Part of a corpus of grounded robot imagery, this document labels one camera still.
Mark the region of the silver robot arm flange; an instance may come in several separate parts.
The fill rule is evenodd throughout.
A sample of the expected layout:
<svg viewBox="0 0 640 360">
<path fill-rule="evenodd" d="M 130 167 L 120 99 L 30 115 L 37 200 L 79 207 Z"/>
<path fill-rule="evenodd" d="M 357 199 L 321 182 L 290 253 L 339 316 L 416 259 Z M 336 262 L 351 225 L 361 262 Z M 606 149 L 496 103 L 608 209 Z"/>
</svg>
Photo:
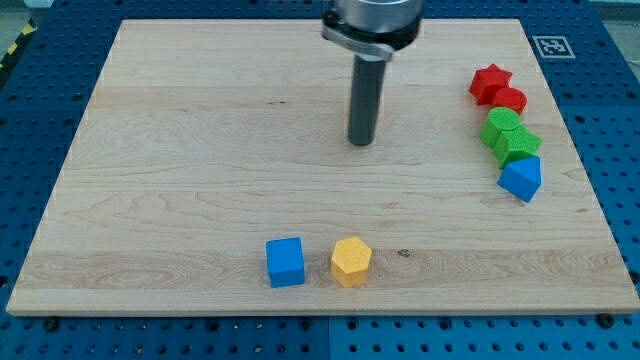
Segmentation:
<svg viewBox="0 0 640 360">
<path fill-rule="evenodd" d="M 389 62 L 416 39 L 423 17 L 423 0 L 335 0 L 322 17 L 321 36 Z"/>
</svg>

